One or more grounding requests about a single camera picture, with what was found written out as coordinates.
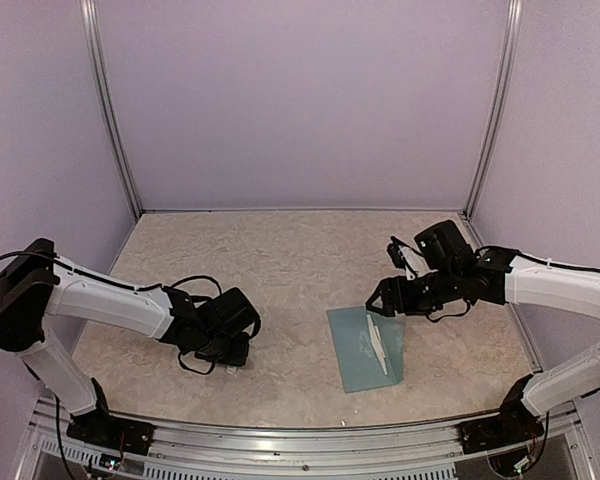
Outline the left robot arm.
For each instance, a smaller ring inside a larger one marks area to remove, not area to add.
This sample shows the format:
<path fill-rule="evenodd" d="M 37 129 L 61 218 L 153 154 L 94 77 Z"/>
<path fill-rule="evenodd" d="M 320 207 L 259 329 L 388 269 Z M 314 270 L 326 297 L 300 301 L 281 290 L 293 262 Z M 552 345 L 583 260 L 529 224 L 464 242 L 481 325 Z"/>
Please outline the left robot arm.
<path fill-rule="evenodd" d="M 194 354 L 212 367 L 242 367 L 261 318 L 238 288 L 196 296 L 181 284 L 139 286 L 91 271 L 58 255 L 40 238 L 0 255 L 0 350 L 15 354 L 101 445 L 120 434 L 106 397 L 45 321 L 63 316 L 109 325 Z"/>

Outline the teal blue envelope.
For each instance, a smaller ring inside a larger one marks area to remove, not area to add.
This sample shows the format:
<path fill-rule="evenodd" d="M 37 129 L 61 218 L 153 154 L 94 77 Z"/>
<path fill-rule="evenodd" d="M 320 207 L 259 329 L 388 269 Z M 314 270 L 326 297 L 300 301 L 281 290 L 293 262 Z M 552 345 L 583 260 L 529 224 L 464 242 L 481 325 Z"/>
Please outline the teal blue envelope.
<path fill-rule="evenodd" d="M 366 314 L 380 330 L 387 356 L 385 376 L 372 349 Z M 404 381 L 404 324 L 364 307 L 333 309 L 327 312 L 343 389 L 358 393 L 398 385 Z"/>

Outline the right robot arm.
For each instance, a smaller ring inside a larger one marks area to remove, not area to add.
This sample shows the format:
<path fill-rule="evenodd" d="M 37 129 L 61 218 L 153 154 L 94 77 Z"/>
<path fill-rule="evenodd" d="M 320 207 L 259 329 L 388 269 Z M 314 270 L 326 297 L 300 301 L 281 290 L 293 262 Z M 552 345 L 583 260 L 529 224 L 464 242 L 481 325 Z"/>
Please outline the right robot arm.
<path fill-rule="evenodd" d="M 392 238 L 387 247 L 399 276 L 381 280 L 366 301 L 384 317 L 444 319 L 443 307 L 461 301 L 536 305 L 600 320 L 600 268 L 555 263 L 501 246 L 473 249 L 457 225 L 436 223 L 409 246 Z M 491 433 L 503 444 L 526 432 L 531 418 L 600 390 L 600 341 L 558 366 L 518 380 L 493 419 Z"/>

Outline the white letter sheet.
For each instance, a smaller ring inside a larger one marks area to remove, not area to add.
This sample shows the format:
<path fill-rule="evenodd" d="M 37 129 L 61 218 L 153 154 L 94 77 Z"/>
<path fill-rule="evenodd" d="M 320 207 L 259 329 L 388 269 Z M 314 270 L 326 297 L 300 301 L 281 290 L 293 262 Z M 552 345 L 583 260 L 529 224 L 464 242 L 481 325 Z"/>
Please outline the white letter sheet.
<path fill-rule="evenodd" d="M 380 330 L 379 330 L 378 326 L 376 325 L 376 323 L 370 313 L 366 314 L 366 318 L 367 318 L 368 332 L 369 332 L 372 349 L 376 355 L 376 358 L 382 368 L 384 375 L 387 376 L 388 375 L 387 356 L 386 356 L 386 353 L 384 350 L 382 338 L 380 335 Z"/>

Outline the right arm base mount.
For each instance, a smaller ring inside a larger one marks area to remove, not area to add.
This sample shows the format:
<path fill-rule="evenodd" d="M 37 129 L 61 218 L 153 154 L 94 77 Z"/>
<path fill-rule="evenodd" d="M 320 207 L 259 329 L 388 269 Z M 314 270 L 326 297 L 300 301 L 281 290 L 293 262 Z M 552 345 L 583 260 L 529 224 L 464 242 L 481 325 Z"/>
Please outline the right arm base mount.
<path fill-rule="evenodd" d="M 495 415 L 458 425 L 464 454 L 497 449 L 544 435 L 539 415 L 531 413 L 522 403 L 524 388 L 532 377 L 529 374 L 514 383 Z"/>

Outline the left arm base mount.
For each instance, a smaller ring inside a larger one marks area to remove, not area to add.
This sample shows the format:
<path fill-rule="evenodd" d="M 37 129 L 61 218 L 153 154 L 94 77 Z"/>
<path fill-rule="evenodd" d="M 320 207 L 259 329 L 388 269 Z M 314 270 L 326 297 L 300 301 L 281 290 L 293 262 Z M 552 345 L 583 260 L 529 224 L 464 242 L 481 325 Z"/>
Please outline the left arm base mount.
<path fill-rule="evenodd" d="M 82 415 L 71 415 L 67 436 L 120 454 L 147 456 L 155 426 L 149 422 L 114 416 L 108 407 L 104 391 L 95 378 L 91 379 L 96 394 L 95 408 Z"/>

